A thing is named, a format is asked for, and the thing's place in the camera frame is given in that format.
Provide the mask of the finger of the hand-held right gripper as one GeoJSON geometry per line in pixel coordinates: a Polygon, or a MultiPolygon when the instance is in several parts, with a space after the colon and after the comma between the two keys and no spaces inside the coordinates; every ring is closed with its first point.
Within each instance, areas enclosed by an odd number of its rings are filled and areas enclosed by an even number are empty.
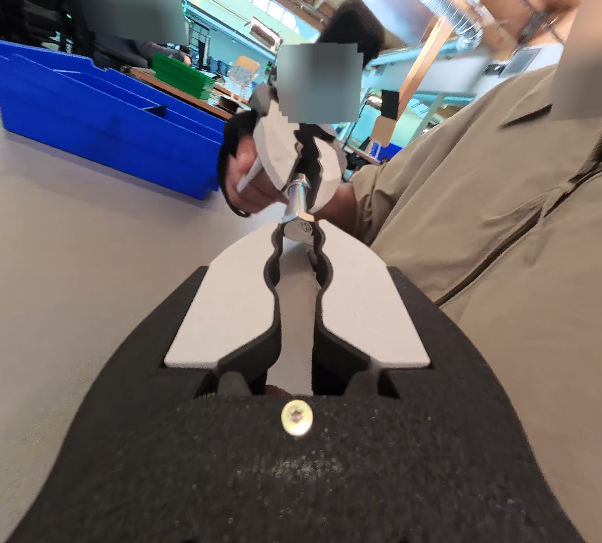
{"type": "Polygon", "coordinates": [[[270,111],[261,117],[254,130],[262,168],[280,192],[288,185],[299,159],[298,130],[299,124],[289,122],[280,111],[270,111]]]}
{"type": "Polygon", "coordinates": [[[318,178],[317,184],[312,184],[311,214],[319,213],[333,200],[347,167],[346,155],[337,139],[326,141],[315,137],[314,143],[318,151],[318,178]]]}

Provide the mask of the person's right forearm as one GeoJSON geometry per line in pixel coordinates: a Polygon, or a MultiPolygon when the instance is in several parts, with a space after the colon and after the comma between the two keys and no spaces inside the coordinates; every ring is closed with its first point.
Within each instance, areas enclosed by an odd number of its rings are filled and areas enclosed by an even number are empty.
{"type": "Polygon", "coordinates": [[[316,221],[326,221],[343,232],[353,235],[356,223],[357,200],[353,186],[345,182],[337,186],[331,200],[313,213],[316,221]]]}

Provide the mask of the person's right hand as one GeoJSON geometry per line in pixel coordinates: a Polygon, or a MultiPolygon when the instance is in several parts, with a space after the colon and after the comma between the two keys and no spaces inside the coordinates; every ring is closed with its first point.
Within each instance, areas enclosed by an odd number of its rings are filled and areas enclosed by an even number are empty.
{"type": "Polygon", "coordinates": [[[265,171],[258,172],[245,189],[241,193],[238,192],[240,179],[251,171],[257,156],[254,138],[245,135],[239,140],[236,155],[228,155],[224,172],[226,198],[237,210],[249,214],[258,214],[274,203],[286,201],[265,171]]]}

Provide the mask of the tan board on stand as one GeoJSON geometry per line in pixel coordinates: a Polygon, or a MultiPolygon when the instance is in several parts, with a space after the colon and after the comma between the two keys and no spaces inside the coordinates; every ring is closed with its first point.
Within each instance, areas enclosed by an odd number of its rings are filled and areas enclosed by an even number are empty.
{"type": "Polygon", "coordinates": [[[239,56],[233,62],[228,72],[228,78],[235,86],[235,97],[242,97],[245,88],[256,78],[259,67],[259,62],[244,55],[239,56]]]}

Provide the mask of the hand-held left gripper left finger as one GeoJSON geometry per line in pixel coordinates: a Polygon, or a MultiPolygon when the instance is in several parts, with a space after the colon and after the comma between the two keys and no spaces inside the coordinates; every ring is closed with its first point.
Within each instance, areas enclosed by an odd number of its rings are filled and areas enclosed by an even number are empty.
{"type": "Polygon", "coordinates": [[[167,368],[197,368],[220,378],[241,374],[253,394],[282,349],[276,292],[281,225],[271,221],[226,248],[207,267],[164,357],[167,368]]]}

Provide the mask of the green plastic bin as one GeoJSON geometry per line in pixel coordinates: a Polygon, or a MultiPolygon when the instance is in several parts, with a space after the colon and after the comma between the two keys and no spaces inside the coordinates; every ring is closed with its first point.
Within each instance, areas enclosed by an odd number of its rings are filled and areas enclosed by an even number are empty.
{"type": "Polygon", "coordinates": [[[202,101],[214,90],[213,78],[160,52],[152,59],[152,70],[158,80],[202,101]]]}

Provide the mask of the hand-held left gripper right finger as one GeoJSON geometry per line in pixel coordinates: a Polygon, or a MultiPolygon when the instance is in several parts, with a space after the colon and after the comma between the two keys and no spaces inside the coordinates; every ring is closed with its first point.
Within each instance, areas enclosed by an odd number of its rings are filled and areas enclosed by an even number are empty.
{"type": "Polygon", "coordinates": [[[432,366],[392,273],[371,249],[325,220],[314,228],[314,393],[342,394],[358,373],[432,366]]]}

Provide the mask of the blue divided plastic bin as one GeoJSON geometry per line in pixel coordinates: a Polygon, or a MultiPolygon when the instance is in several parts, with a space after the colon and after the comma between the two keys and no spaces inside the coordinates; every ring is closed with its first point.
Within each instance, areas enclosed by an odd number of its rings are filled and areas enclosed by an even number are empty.
{"type": "Polygon", "coordinates": [[[4,128],[203,200],[219,188],[223,121],[90,58],[1,42],[4,128]]]}

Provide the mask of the wooden top work table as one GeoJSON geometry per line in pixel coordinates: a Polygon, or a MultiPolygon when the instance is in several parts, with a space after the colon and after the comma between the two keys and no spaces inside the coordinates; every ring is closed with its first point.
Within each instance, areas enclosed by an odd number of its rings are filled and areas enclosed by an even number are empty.
{"type": "Polygon", "coordinates": [[[160,90],[160,91],[170,95],[171,97],[174,97],[184,103],[187,103],[193,107],[196,107],[202,111],[205,111],[206,113],[212,114],[215,117],[221,118],[222,120],[227,121],[227,120],[230,120],[234,116],[233,114],[223,110],[220,107],[211,105],[210,103],[207,103],[206,101],[198,99],[198,98],[192,96],[191,94],[188,94],[182,90],[175,88],[174,86],[169,85],[168,83],[165,83],[165,82],[157,79],[154,75],[151,75],[150,73],[146,72],[146,70],[144,70],[144,69],[140,69],[137,67],[130,67],[128,69],[128,74],[140,82],[144,82],[145,84],[147,84],[157,90],[160,90]]]}

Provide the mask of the silver hex bolt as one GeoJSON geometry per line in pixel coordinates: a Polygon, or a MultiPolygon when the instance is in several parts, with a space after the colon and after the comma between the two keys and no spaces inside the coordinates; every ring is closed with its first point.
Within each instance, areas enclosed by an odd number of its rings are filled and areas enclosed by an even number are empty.
{"type": "Polygon", "coordinates": [[[285,191],[287,207],[282,217],[283,236],[291,241],[306,241],[313,236],[315,219],[309,212],[309,192],[301,186],[285,191]]]}

